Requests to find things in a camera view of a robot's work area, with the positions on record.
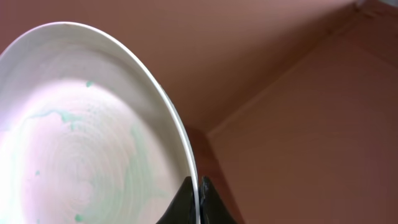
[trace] pink wall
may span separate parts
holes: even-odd
[[[75,21],[131,49],[185,124],[209,131],[352,11],[354,0],[1,0],[0,51],[23,32]]]
[[[212,137],[246,223],[398,223],[396,18],[360,15]]]

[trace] white plate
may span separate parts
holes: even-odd
[[[177,112],[98,29],[46,24],[3,52],[0,132],[0,223],[155,223],[188,175],[199,219]]]

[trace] plate surface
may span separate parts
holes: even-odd
[[[98,29],[46,24],[3,52],[0,133],[0,223],[155,223],[188,175],[198,205],[173,105]]]

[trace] green speck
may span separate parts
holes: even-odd
[[[76,214],[76,215],[75,215],[75,221],[76,221],[76,222],[82,222],[82,221],[83,221],[82,215]]]
[[[88,87],[90,87],[90,86],[92,86],[92,85],[93,85],[93,83],[94,83],[93,81],[87,81],[87,82],[86,82],[86,86],[87,86],[87,88],[88,88]]]

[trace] plate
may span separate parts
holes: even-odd
[[[32,29],[0,56],[0,223],[155,223],[197,172],[175,108],[116,39]]]

